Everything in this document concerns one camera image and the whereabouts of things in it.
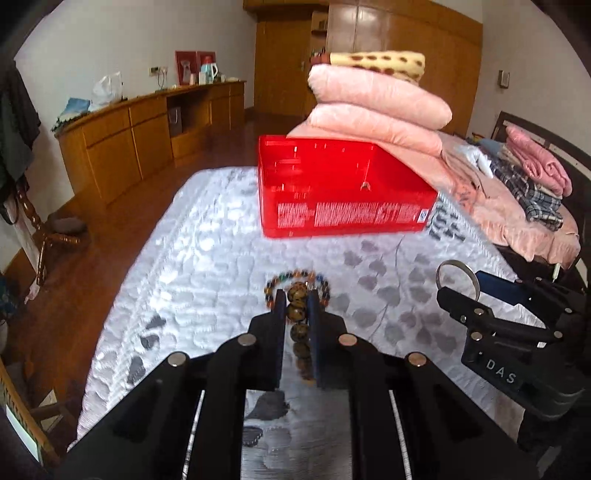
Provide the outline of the white plastic bag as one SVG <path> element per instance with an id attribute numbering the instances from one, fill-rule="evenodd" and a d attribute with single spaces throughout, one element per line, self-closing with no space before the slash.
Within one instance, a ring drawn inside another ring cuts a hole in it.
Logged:
<path id="1" fill-rule="evenodd" d="M 120 72 L 105 75 L 95 83 L 92 89 L 91 106 L 94 110 L 105 108 L 121 101 L 123 81 Z"/>

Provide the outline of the upper pink folded quilt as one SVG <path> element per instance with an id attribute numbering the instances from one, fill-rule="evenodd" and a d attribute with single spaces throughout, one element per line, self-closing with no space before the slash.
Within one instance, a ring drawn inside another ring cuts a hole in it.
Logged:
<path id="1" fill-rule="evenodd" d="M 315 65 L 308 73 L 308 87 L 318 103 L 355 105 L 431 130 L 440 130 L 453 119 L 451 107 L 441 97 L 369 70 Z"/>

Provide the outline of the red picture frame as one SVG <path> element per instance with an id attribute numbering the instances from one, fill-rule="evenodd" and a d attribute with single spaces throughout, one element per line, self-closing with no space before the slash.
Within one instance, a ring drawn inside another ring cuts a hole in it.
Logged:
<path id="1" fill-rule="evenodd" d="M 199 75 L 202 78 L 200 82 L 212 84 L 218 75 L 215 53 L 211 51 L 198 51 L 197 60 Z"/>
<path id="2" fill-rule="evenodd" d="M 175 62 L 178 83 L 181 86 L 194 85 L 197 77 L 197 53 L 195 51 L 176 51 Z"/>

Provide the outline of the long wooden sideboard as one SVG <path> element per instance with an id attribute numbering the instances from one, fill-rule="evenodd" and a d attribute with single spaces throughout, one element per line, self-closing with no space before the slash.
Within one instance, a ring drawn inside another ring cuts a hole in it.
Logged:
<path id="1" fill-rule="evenodd" d="M 167 111 L 180 107 L 182 133 L 171 138 Z M 196 163 L 212 139 L 245 121 L 245 81 L 177 87 L 121 101 L 56 132 L 82 212 L 102 212 L 163 168 Z"/>

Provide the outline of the white quilted bed cover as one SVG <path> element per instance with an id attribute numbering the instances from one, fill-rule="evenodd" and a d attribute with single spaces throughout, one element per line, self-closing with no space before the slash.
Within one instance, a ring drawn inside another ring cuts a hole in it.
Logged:
<path id="1" fill-rule="evenodd" d="M 270 239 L 252 168 L 197 173 L 174 196 L 105 320 L 78 435 L 170 353 L 201 356 L 242 334 L 266 311 L 266 283 L 297 269 L 329 281 L 329 310 L 349 332 L 387 354 L 424 353 L 517 437 L 523 409 L 462 364 L 466 331 L 436 300 L 439 286 L 472 295 L 470 272 L 514 278 L 469 216 L 443 194 L 419 233 Z"/>

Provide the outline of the red picture frame right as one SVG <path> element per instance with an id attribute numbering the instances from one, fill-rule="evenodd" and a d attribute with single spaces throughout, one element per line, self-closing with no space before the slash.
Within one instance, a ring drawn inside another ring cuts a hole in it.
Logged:
<path id="1" fill-rule="evenodd" d="M 200 82 L 212 84 L 218 75 L 215 53 L 211 51 L 198 51 L 197 60 L 199 75 L 202 78 Z"/>

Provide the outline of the giraffe print blanket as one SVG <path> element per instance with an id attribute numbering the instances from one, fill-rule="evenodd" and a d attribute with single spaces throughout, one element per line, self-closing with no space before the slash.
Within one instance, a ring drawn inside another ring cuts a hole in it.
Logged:
<path id="1" fill-rule="evenodd" d="M 418 85 L 425 74 L 426 57 L 413 51 L 325 52 L 312 55 L 311 65 L 329 64 L 369 70 Z"/>

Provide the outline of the wooden coat stand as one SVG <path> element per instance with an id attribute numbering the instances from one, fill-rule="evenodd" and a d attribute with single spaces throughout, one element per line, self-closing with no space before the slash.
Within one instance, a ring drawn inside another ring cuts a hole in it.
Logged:
<path id="1" fill-rule="evenodd" d="M 41 287 L 47 276 L 46 260 L 49 250 L 55 245 L 77 246 L 80 244 L 80 236 L 83 234 L 71 236 L 54 233 L 47 222 L 41 220 L 32 201 L 28 197 L 29 184 L 25 176 L 22 176 L 15 184 L 15 197 L 19 207 L 22 209 L 25 218 L 32 226 L 33 244 L 37 248 L 38 255 L 34 266 L 36 267 L 35 283 Z"/>

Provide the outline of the plaid folded shirt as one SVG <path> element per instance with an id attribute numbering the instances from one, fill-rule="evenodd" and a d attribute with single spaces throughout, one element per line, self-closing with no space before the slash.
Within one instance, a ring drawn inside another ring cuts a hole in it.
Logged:
<path id="1" fill-rule="evenodd" d="M 560 198 L 547 193 L 521 167 L 510 161 L 493 158 L 491 170 L 522 207 L 528 222 L 538 222 L 553 232 L 562 228 L 564 218 L 559 212 Z"/>

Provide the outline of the beige folded garment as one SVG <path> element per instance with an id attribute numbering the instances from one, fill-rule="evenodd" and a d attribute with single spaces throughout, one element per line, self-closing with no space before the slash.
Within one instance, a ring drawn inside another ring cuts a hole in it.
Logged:
<path id="1" fill-rule="evenodd" d="M 442 160 L 455 182 L 453 195 L 466 210 L 470 210 L 477 201 L 489 198 L 487 186 L 494 177 L 487 178 L 456 151 L 458 145 L 469 143 L 443 132 L 439 136 L 442 141 Z"/>

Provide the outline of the dark hanging jacket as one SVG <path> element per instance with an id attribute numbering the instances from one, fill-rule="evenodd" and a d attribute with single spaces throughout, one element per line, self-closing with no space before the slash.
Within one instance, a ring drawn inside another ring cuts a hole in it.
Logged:
<path id="1" fill-rule="evenodd" d="M 16 192 L 18 183 L 25 180 L 40 126 L 39 115 L 12 60 L 1 75 L 1 217 L 8 225 L 15 221 L 5 203 Z"/>

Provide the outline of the wooden door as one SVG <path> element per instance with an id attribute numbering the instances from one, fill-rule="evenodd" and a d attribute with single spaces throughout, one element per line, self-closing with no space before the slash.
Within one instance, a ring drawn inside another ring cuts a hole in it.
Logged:
<path id="1" fill-rule="evenodd" d="M 308 89 L 305 75 L 308 45 L 308 20 L 267 20 L 256 24 L 256 113 L 304 115 Z"/>

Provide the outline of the red plastic box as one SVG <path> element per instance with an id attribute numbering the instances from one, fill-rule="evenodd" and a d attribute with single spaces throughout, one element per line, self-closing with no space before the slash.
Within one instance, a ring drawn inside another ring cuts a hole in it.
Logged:
<path id="1" fill-rule="evenodd" d="M 438 192 L 367 142 L 259 137 L 259 216 L 269 238 L 422 231 Z"/>

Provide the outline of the grey paper bag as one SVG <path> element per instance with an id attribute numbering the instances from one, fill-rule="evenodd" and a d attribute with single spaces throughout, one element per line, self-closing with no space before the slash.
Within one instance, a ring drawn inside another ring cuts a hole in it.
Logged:
<path id="1" fill-rule="evenodd" d="M 169 135 L 171 138 L 182 133 L 182 114 L 180 107 L 173 107 L 167 111 Z"/>

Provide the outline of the red picture frame left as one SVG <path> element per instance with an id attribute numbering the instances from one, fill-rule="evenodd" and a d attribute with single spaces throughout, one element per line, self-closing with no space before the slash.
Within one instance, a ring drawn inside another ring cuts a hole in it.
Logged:
<path id="1" fill-rule="evenodd" d="M 181 86 L 194 85 L 197 77 L 197 53 L 195 51 L 176 51 L 175 62 L 178 83 Z"/>

